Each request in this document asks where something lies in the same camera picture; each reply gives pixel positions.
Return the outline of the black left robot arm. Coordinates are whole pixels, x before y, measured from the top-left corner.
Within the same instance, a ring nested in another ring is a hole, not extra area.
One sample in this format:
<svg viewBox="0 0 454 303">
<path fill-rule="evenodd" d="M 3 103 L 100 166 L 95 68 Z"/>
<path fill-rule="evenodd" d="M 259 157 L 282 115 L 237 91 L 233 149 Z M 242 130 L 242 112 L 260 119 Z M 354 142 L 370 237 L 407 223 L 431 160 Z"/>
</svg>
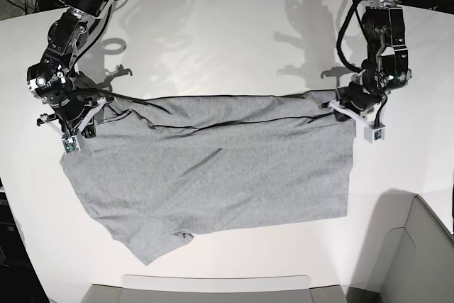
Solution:
<svg viewBox="0 0 454 303">
<path fill-rule="evenodd" d="M 367 58 L 357 67 L 347 61 L 342 42 L 358 6 L 366 1 L 360 29 L 367 43 Z M 342 64 L 358 76 L 347 87 L 338 90 L 339 104 L 356 114 L 384 106 L 387 95 L 405 87 L 411 79 L 409 53 L 405 39 L 403 0 L 353 0 L 336 40 L 336 51 Z"/>
</svg>

